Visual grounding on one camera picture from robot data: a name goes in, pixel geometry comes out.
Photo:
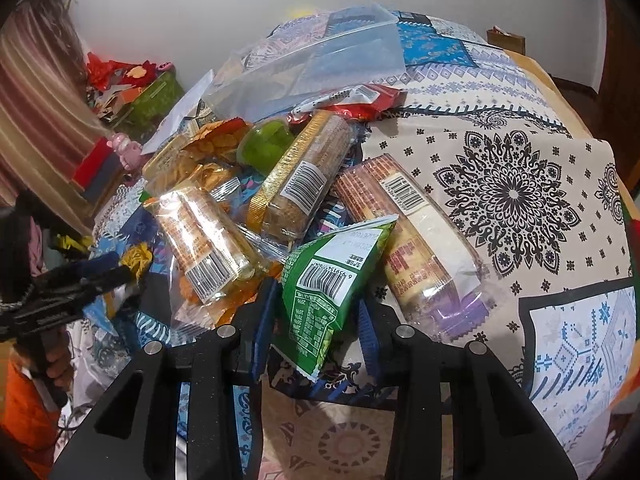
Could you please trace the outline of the person's left hand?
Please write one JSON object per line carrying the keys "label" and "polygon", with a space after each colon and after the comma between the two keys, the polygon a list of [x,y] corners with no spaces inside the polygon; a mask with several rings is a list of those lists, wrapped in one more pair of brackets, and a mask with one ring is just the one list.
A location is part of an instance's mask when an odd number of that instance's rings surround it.
{"label": "person's left hand", "polygon": [[[12,352],[17,368],[30,372],[38,370],[26,347],[16,342]],[[73,382],[74,368],[70,357],[70,338],[65,328],[53,333],[47,345],[46,359],[47,367],[44,374],[51,378],[58,388],[67,391]]]}

